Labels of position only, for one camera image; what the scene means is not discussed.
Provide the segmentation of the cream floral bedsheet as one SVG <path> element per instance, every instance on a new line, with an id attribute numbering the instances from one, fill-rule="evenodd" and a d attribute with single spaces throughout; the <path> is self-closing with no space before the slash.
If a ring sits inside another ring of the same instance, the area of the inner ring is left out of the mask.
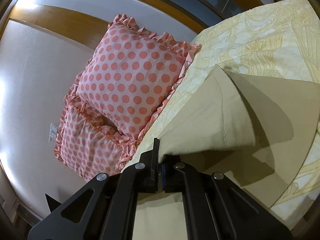
<path id="1" fill-rule="evenodd" d="M 307 0 L 285 0 L 240 13 L 205 29 L 194 43 L 202 48 L 189 69 L 219 66 L 236 74 L 319 85 L 319 18 Z M 319 120 L 312 148 L 276 210 L 293 229 L 318 196 Z"/>

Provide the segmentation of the wooden framed window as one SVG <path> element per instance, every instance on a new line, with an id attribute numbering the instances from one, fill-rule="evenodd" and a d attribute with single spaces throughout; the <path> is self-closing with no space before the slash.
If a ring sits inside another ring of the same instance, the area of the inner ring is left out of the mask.
<path id="1" fill-rule="evenodd" d="M 17 0 L 9 8 L 7 22 L 94 49 L 119 14 L 189 42 L 203 29 L 261 5 L 261 0 Z"/>

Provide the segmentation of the pink polka-dot pillow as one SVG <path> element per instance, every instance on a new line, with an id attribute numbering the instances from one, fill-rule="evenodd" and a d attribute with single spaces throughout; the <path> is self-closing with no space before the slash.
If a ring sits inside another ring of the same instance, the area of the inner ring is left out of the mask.
<path id="1" fill-rule="evenodd" d="M 90 118 L 110 120 L 119 140 L 138 145 L 200 49 L 117 15 L 78 77 L 73 102 Z"/>
<path id="2" fill-rule="evenodd" d="M 104 123 L 96 109 L 65 99 L 54 154 L 85 181 L 99 173 L 119 174 L 136 153 L 138 143 Z"/>

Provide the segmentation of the dark wooden furniture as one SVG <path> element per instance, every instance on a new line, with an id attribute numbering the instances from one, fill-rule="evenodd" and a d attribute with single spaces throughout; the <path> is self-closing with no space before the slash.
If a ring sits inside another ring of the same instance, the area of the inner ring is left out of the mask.
<path id="1" fill-rule="evenodd" d="M 49 211 L 51 213 L 61 205 L 61 203 L 59 201 L 55 200 L 53 197 L 51 197 L 48 194 L 45 194 L 45 198 L 46 198 L 46 201 L 47 201 L 47 205 L 48 205 Z"/>

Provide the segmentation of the left pink polka-dot pillow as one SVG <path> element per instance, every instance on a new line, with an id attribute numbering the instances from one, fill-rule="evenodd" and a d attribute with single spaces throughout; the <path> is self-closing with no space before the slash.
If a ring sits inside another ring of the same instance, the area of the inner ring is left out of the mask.
<path id="1" fill-rule="evenodd" d="M 65 99 L 54 154 L 85 181 L 99 173 L 119 174 L 136 153 L 138 143 L 104 123 L 96 109 Z"/>

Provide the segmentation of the right pink polka-dot pillow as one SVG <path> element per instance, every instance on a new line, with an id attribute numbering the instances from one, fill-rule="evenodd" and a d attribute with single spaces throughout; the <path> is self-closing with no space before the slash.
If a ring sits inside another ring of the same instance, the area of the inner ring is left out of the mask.
<path id="1" fill-rule="evenodd" d="M 200 49 L 117 15 L 78 77 L 73 102 L 90 118 L 110 120 L 119 140 L 138 145 Z"/>

